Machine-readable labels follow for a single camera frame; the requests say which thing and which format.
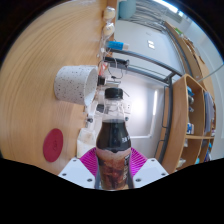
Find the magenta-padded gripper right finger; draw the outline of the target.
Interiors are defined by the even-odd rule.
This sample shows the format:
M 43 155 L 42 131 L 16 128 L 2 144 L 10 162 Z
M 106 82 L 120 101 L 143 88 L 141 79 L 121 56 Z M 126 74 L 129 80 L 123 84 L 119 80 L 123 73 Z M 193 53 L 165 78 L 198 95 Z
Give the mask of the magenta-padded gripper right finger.
M 156 158 L 147 159 L 136 149 L 131 149 L 129 161 L 129 188 L 141 188 L 168 175 Z

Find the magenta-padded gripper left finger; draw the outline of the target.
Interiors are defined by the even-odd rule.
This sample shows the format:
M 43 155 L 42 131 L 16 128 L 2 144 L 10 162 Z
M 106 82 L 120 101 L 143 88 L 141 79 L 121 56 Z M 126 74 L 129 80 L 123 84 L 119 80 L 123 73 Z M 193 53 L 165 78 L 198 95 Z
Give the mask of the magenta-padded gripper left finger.
M 72 158 L 59 173 L 59 177 L 84 188 L 98 189 L 100 175 L 95 151 L 92 148 L 80 158 Z

